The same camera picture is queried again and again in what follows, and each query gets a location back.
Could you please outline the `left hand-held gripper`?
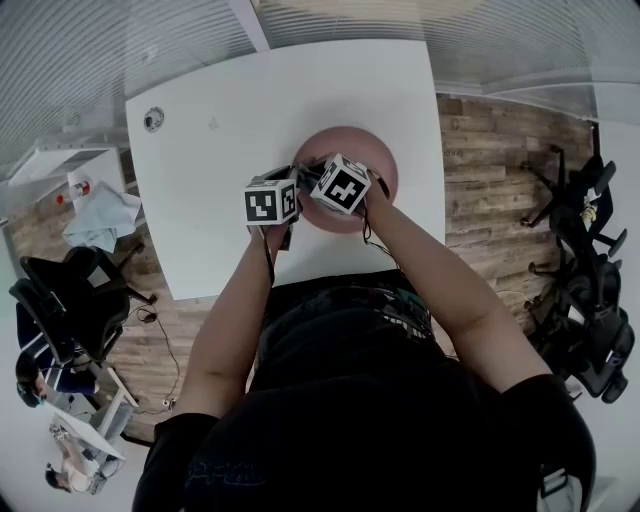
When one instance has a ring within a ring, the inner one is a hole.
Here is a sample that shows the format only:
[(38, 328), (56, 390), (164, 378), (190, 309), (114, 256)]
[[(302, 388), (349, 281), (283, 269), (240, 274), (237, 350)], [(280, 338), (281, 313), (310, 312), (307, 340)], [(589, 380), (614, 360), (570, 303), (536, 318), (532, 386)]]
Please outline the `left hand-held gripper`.
[(254, 176), (244, 188), (245, 224), (249, 233), (285, 226), (280, 249), (288, 250), (293, 225), (300, 215), (298, 195), (297, 167), (280, 167)]

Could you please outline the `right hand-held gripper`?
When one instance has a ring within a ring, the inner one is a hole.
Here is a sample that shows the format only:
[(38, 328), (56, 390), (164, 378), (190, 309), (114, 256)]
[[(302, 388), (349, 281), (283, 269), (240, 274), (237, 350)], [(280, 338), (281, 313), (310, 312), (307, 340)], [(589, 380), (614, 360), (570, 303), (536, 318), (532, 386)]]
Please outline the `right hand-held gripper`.
[(336, 212), (351, 215), (370, 187), (368, 169), (336, 153), (325, 163), (310, 197)]

